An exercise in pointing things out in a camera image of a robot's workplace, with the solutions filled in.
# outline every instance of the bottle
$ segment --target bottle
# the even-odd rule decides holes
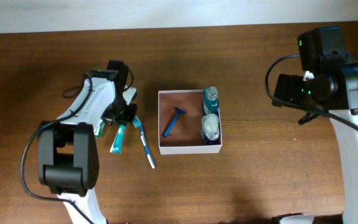
[[[211,86],[204,90],[203,115],[211,113],[218,115],[218,109],[218,89],[215,86]]]
[[[206,145],[217,144],[219,141],[219,117],[216,114],[203,116],[201,119],[201,138]]]

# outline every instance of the wooden table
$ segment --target wooden table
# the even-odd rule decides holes
[[[358,60],[358,22],[339,23]],[[62,91],[84,71],[123,60],[134,72],[138,116],[157,168],[147,162],[139,130],[128,128],[122,154],[111,154],[117,127],[97,140],[99,204],[110,223],[230,223],[285,213],[341,213],[341,163],[326,118],[304,126],[303,112],[276,108],[264,76],[279,57],[297,54],[296,38],[329,24],[279,24],[184,29],[99,30],[0,34],[0,223],[71,223],[62,203],[35,200],[20,183],[25,144],[43,120],[72,100]],[[302,75],[298,59],[275,68]],[[161,156],[157,92],[219,90],[224,145],[219,154]],[[26,164],[29,187],[50,195],[37,179],[37,148]]]

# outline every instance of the white wall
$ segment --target white wall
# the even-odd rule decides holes
[[[0,33],[358,21],[358,0],[0,0]]]

